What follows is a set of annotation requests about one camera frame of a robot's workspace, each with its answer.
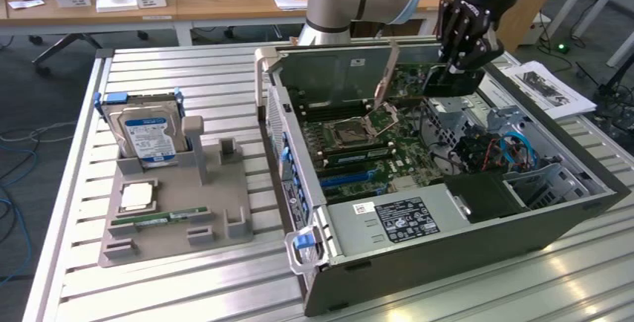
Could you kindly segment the CPU socket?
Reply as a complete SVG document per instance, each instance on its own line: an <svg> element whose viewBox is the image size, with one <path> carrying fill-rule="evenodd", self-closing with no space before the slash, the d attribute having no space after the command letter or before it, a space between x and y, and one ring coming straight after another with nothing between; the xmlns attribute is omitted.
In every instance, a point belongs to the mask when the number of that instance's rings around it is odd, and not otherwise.
<svg viewBox="0 0 634 322"><path fill-rule="evenodd" d="M375 141L361 118L335 122L331 124L331 132L339 148L371 144Z"/></svg>

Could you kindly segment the printed paper stack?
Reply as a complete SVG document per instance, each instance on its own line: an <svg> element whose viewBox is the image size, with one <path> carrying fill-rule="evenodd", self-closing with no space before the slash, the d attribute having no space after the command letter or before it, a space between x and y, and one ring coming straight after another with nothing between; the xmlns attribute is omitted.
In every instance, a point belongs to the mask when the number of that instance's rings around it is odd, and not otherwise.
<svg viewBox="0 0 634 322"><path fill-rule="evenodd" d="M596 109L596 105L539 62L502 68L502 73L552 119L570 118Z"/></svg>

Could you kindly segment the black tripod stand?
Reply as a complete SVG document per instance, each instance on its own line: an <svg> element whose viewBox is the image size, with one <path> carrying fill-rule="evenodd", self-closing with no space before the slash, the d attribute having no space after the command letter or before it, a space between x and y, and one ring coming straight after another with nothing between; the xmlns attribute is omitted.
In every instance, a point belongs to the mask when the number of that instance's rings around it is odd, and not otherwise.
<svg viewBox="0 0 634 322"><path fill-rule="evenodd" d="M619 131L634 135L634 85L623 84L624 75L634 65L634 54L606 82L599 82L579 62L575 64L578 77L587 78L595 84L592 100L596 109L594 116L602 118Z"/></svg>

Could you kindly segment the green motherboard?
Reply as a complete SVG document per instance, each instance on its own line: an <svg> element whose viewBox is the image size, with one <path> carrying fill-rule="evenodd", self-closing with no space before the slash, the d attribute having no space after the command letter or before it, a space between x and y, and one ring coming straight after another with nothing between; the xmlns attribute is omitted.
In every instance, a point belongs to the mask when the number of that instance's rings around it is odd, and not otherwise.
<svg viewBox="0 0 634 322"><path fill-rule="evenodd" d="M347 202L383 194L405 191L440 183L443 172L435 164L427 145L415 129L413 114L420 111L420 97L413 96L412 90L404 94L399 86L392 90L388 102L397 111L397 123L387 129L371 144L339 148L331 132L331 124L351 118L361 118L373 110L368 99L359 99L335 107L309 107L307 94L297 88L289 89L289 98L299 115L299 128L305 143L309 160L315 173L355 172L376 169L372 181L352 183L329 188L321 188L328 204ZM372 148L391 148L392 156L375 161L359 162L325 168L321 160L329 154L359 151Z"/></svg>

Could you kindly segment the grey power supply unit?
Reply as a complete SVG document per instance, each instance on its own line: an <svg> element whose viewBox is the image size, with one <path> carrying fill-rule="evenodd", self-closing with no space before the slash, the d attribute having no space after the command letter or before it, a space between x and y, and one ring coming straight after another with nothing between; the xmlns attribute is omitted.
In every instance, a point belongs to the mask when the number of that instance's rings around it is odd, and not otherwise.
<svg viewBox="0 0 634 322"><path fill-rule="evenodd" d="M327 206L328 229L345 257L373 254L409 241L468 227L444 184Z"/></svg>

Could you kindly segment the hard disk in blue caddy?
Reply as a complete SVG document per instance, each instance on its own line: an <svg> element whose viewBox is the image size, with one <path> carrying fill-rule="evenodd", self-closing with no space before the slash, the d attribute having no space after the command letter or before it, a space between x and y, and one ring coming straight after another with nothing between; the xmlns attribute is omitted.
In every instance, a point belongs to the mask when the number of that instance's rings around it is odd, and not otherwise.
<svg viewBox="0 0 634 322"><path fill-rule="evenodd" d="M109 126L121 157L137 158L142 168L173 165L176 154L189 150L179 89L153 95L96 93L93 107Z"/></svg>

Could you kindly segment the wooden office desk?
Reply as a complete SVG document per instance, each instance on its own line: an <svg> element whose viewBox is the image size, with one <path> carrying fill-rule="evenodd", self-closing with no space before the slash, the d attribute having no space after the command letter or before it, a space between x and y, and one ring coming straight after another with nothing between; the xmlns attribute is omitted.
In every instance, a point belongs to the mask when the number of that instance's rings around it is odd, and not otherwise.
<svg viewBox="0 0 634 322"><path fill-rule="evenodd" d="M176 16L192 28L301 24L304 10L280 10L273 0L176 0Z"/></svg>
<svg viewBox="0 0 634 322"><path fill-rule="evenodd" d="M165 7L100 13L94 6L60 7L56 0L14 10L0 0L0 36L97 33L128 30L172 30L180 46L191 46L188 21L177 17L179 0L167 0Z"/></svg>

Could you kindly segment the white floor unit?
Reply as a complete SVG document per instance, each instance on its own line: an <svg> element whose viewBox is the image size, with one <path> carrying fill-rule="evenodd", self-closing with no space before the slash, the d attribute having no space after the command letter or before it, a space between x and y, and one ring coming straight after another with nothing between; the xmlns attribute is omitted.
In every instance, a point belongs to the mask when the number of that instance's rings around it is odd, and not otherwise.
<svg viewBox="0 0 634 322"><path fill-rule="evenodd" d="M524 38L522 40L520 45L534 45L538 42L540 36L543 35L543 32L547 29L547 26L550 25L550 22L550 18L542 12L538 12L534 17L532 23L528 26L528 30L524 34Z"/></svg>

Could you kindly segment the white flat box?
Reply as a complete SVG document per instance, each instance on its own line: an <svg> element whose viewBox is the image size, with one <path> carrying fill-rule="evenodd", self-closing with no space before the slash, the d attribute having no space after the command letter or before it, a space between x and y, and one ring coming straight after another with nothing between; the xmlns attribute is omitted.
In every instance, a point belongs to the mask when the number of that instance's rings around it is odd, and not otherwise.
<svg viewBox="0 0 634 322"><path fill-rule="evenodd" d="M96 0L96 11L98 13L110 13L137 9L138 7L136 0Z"/></svg>

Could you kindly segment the dark grey open PC case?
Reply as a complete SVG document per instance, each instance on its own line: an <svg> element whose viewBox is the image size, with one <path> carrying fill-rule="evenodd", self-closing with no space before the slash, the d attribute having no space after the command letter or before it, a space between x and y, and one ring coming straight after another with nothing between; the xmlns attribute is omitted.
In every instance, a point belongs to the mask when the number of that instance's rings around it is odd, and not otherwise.
<svg viewBox="0 0 634 322"><path fill-rule="evenodd" d="M424 64L428 68L439 63L433 41L396 43L401 48L397 64ZM478 92L498 109L498 141L462 150L437 141L429 134L432 126L424 123L421 96L420 111L412 115L413 127L443 172L441 182L433 185L447 186L468 227L379 249L373 254L345 257L328 229L327 206L336 203L325 202L317 185L289 89L305 92L312 108L335 107L359 99L373 104L388 56L388 41L309 47L268 45L255 52L257 117L283 215L285 254L308 316L335 312L539 251L630 194L628 187L526 96L502 68L486 64L480 68L488 80ZM291 113L283 104L289 104ZM289 142L285 162L280 162L283 132ZM572 173L591 196L531 210L502 175L552 163ZM292 239L300 234L312 234L316 244L297 251Z"/></svg>

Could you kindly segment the blue case latch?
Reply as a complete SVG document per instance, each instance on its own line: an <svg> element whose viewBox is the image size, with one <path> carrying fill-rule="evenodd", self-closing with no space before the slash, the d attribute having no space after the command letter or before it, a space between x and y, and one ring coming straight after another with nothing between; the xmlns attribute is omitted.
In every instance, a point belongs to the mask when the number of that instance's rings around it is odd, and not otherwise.
<svg viewBox="0 0 634 322"><path fill-rule="evenodd" d="M293 248L300 251L315 247L316 241L312 234L300 234L292 239Z"/></svg>

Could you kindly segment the metal socket cover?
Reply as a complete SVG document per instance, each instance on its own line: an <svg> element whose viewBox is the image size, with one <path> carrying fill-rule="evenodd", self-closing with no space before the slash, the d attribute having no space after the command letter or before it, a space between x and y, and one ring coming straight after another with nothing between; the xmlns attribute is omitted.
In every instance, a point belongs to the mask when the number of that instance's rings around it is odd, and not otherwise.
<svg viewBox="0 0 634 322"><path fill-rule="evenodd" d="M388 102L384 102L364 116L364 121L368 133L377 137L397 123L397 111Z"/></svg>

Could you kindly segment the black chair base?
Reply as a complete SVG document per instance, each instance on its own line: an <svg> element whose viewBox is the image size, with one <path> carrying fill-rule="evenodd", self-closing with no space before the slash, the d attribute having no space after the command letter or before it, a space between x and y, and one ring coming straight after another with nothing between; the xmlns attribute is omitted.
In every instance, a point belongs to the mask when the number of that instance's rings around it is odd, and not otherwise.
<svg viewBox="0 0 634 322"><path fill-rule="evenodd" d="M147 41L148 34L142 30L136 30L137 39ZM28 40L33 45L41 45L42 39L40 36L28 36ZM48 76L50 74L50 69L45 66L41 66L41 63L56 55L69 44L74 41L84 41L93 49L100 50L102 46L98 44L93 38L93 34L89 33L69 33L50 46L33 60L32 66L37 75Z"/></svg>

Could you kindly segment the silver metal drive cage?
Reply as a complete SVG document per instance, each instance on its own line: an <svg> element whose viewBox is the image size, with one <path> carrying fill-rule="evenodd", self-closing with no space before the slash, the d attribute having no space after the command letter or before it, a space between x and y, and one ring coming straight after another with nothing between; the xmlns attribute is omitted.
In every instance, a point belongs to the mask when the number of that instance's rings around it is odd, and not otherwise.
<svg viewBox="0 0 634 322"><path fill-rule="evenodd" d="M416 94L423 97L424 123L432 126L433 138L459 150L498 141L498 109L478 92L488 80L486 72L451 74L432 65L419 70L417 80Z"/></svg>

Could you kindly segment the grey plastic parts rack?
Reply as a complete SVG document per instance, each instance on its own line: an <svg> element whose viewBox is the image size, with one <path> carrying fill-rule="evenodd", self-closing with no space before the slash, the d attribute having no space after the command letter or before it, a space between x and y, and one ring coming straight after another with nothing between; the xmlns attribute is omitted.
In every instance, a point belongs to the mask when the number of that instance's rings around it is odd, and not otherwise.
<svg viewBox="0 0 634 322"><path fill-rule="evenodd" d="M191 149L176 154L175 164L144 169L138 159L118 159L105 214L97 264L109 268L145 260L219 249L253 239L252 214L241 147L231 137L201 144L203 118L183 118L183 134ZM125 186L151 183L152 203L121 211ZM207 207L209 213L156 226L112 226L117 218L188 208Z"/></svg>

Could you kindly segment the blue expansion slot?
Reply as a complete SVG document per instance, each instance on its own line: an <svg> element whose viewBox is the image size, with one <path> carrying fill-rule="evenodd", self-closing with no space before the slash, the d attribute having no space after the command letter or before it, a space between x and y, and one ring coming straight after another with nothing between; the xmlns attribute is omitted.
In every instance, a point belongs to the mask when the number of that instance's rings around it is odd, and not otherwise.
<svg viewBox="0 0 634 322"><path fill-rule="evenodd" d="M372 181L377 173L376 169L361 170L355 172L319 172L316 177L319 179L320 187L329 188L339 185L352 183L365 183Z"/></svg>

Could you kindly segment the silver CPU chip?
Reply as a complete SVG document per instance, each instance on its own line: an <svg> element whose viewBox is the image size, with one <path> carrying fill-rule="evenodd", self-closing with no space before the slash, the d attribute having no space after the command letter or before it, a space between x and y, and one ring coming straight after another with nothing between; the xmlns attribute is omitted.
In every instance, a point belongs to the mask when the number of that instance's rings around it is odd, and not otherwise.
<svg viewBox="0 0 634 322"><path fill-rule="evenodd" d="M133 183L124 187L121 194L121 211L134 211L148 207L152 203L151 183Z"/></svg>

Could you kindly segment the silver disk bay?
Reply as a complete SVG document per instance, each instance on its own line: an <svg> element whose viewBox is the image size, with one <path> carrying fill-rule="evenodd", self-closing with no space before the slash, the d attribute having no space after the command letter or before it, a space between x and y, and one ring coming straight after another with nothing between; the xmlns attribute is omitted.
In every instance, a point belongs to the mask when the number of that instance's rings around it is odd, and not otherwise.
<svg viewBox="0 0 634 322"><path fill-rule="evenodd" d="M591 196L579 179L559 163L524 173L508 172L502 176L531 210Z"/></svg>

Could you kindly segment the green graphics card black heatsink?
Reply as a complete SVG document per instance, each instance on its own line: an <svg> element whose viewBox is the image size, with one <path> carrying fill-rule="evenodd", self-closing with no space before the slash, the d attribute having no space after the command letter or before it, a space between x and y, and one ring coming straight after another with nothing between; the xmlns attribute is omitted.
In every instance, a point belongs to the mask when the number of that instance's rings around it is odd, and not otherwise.
<svg viewBox="0 0 634 322"><path fill-rule="evenodd" d="M453 65L440 63L431 63L428 68L424 64L397 64L401 48L392 39L388 44L389 56L383 77L375 88L373 109L377 109L389 97L389 86L397 83L403 83L404 94L412 90L413 96L423 97L457 97L476 91L486 74L482 68L457 70Z"/></svg>

